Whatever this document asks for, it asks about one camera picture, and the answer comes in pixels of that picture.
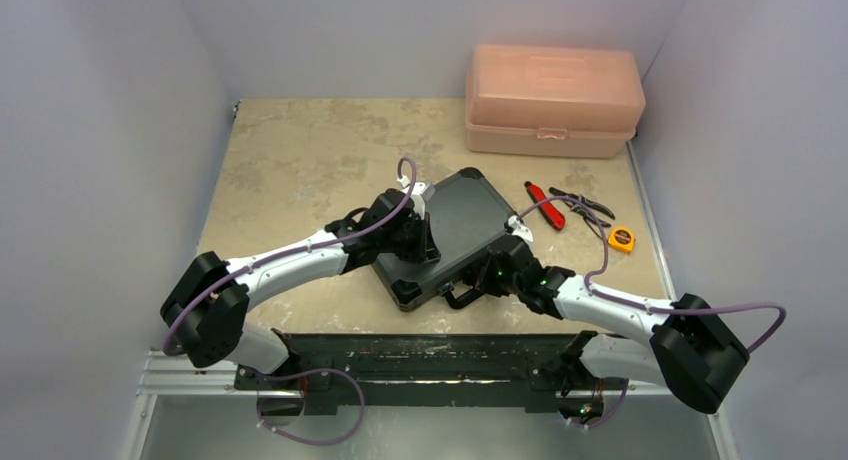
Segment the black poker set case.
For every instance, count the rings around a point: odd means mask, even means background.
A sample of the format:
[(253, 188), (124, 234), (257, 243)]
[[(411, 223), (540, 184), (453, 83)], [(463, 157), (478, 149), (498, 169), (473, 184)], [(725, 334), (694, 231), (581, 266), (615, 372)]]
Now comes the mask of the black poker set case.
[(466, 167), (435, 185), (426, 212), (440, 260), (414, 264), (384, 254), (373, 269), (402, 312), (435, 297), (463, 309), (483, 296), (477, 279), (485, 270), (488, 246), (506, 234), (516, 211), (479, 169)]

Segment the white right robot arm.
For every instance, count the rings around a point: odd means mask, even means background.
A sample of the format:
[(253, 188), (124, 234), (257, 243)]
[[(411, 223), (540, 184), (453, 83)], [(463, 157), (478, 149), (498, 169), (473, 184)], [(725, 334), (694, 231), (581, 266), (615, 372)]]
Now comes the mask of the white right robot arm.
[(654, 299), (589, 282), (572, 270), (542, 265), (515, 235), (489, 246), (471, 284), (487, 295), (513, 295), (534, 313), (601, 328), (561, 361), (564, 379), (576, 387), (608, 377), (653, 383), (712, 414), (750, 359), (702, 298)]

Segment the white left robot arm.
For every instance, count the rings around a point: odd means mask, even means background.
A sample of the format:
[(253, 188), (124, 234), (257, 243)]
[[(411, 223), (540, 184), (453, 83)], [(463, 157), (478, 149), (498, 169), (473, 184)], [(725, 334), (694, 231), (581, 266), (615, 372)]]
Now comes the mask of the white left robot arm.
[(185, 354), (197, 368), (231, 361), (258, 371), (272, 388), (289, 387), (298, 362), (282, 334), (248, 325), (247, 314), (279, 294), (369, 266), (383, 254), (418, 264), (439, 260), (426, 211), (433, 192), (423, 182), (388, 189), (371, 206), (264, 254), (197, 256), (160, 309), (169, 327), (164, 353)]

